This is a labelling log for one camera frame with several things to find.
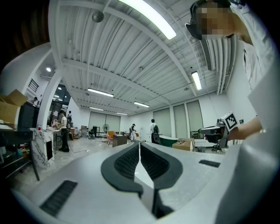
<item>ceiling light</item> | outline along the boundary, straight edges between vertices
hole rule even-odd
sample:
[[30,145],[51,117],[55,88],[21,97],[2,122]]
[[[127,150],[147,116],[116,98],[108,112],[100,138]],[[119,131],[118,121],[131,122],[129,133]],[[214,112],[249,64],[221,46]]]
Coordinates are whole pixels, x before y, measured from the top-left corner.
[[138,102],[134,102],[134,104],[137,104],[137,105],[140,105],[140,106],[143,106],[143,107],[150,107],[150,106],[148,106],[148,105],[141,104],[141,103],[138,103]]
[[119,0],[132,8],[136,9],[138,12],[146,16],[152,23],[154,23],[161,32],[167,37],[168,40],[175,37],[177,34],[169,23],[148,3],[143,0]]
[[193,72],[192,77],[193,77],[194,82],[196,83],[197,90],[201,90],[202,88],[201,88],[200,77],[198,76],[198,73]]
[[95,90],[95,89],[91,89],[91,88],[88,88],[87,91],[94,92],[94,93],[99,93],[99,94],[102,94],[102,95],[105,95],[105,96],[110,96],[110,97],[114,96],[113,94],[105,93],[105,92]]
[[90,109],[94,109],[94,110],[102,110],[102,109],[99,109],[99,108],[94,108],[94,107],[89,107]]

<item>spherical ceiling fixture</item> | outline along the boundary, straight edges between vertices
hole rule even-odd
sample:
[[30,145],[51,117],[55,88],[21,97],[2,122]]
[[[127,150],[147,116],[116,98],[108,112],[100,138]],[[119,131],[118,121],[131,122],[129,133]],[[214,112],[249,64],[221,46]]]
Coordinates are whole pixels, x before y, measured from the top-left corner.
[[95,11],[92,15],[92,20],[96,23],[100,23],[104,19],[104,13],[101,11]]

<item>person's neck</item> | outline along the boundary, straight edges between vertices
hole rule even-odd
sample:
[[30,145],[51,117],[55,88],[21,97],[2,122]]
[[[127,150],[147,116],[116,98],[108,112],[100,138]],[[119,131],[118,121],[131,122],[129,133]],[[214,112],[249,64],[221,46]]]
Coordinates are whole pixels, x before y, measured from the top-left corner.
[[242,41],[253,45],[250,34],[245,24],[242,22],[242,20],[239,18],[238,15],[233,14],[233,17],[234,17],[235,33],[237,33],[241,37]]

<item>open cardboard box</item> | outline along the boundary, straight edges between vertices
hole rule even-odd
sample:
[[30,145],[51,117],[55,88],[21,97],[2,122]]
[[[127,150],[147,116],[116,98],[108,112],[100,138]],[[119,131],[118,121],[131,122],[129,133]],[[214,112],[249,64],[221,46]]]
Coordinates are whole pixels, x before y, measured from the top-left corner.
[[0,119],[6,123],[15,123],[18,108],[27,101],[19,90],[15,89],[8,96],[0,94]]
[[195,148],[195,141],[193,138],[179,138],[177,142],[172,145],[172,148],[192,152]]

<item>floor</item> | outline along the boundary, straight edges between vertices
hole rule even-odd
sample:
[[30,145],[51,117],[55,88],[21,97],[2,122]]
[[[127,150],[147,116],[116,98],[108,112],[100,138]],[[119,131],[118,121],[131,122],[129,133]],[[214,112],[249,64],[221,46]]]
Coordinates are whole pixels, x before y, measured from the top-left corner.
[[44,181],[48,176],[52,175],[56,171],[60,170],[63,166],[67,165],[72,160],[112,148],[112,143],[110,143],[110,145],[108,146],[106,142],[101,142],[101,140],[102,139],[99,138],[90,140],[86,137],[74,139],[74,141],[69,140],[69,153],[57,150],[56,154],[54,155],[55,162],[54,164],[52,164],[51,168],[47,170],[38,168],[40,181],[37,181],[32,166],[28,166],[23,170],[22,173],[19,172],[11,180],[12,188],[21,192],[23,195],[28,196],[29,193],[32,192],[32,190],[36,188],[39,183]]

